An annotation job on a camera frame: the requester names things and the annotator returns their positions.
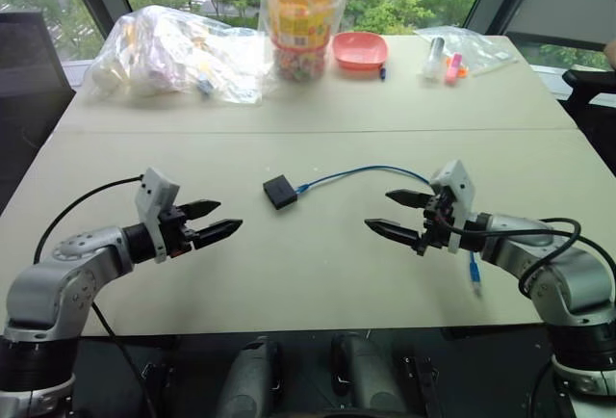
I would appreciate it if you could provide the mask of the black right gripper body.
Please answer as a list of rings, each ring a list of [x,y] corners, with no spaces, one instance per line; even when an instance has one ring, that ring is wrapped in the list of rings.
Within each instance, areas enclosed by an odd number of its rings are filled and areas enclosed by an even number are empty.
[[[423,210],[424,231],[416,246],[418,255],[423,256],[429,247],[442,248],[449,243],[454,202],[455,196],[450,187],[444,187],[432,196],[419,194],[418,208]]]

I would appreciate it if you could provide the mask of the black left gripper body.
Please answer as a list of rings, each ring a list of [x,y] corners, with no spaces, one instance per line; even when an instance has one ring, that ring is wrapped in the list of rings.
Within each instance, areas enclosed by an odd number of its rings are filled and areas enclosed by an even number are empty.
[[[186,222],[197,219],[196,205],[172,206],[161,213],[161,233],[167,257],[177,257],[193,249],[201,248],[199,233],[186,227]]]

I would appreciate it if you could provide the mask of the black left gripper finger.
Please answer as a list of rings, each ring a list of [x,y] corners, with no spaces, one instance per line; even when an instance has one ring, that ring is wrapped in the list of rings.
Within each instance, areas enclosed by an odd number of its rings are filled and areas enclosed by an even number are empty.
[[[239,219],[226,219],[197,230],[192,237],[195,249],[201,249],[224,240],[234,234],[243,224]]]
[[[209,215],[220,206],[220,202],[210,199],[200,199],[186,203],[184,214],[187,219],[192,221]]]

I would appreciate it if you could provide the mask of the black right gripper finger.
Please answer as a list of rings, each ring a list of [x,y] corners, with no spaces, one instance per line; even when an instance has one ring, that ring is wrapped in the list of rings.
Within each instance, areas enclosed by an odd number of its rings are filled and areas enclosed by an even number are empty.
[[[387,192],[385,196],[402,206],[415,209],[424,209],[432,199],[432,195],[405,189]]]
[[[415,247],[420,241],[420,235],[417,231],[402,227],[396,222],[383,219],[366,219],[364,223],[379,236],[408,247]]]

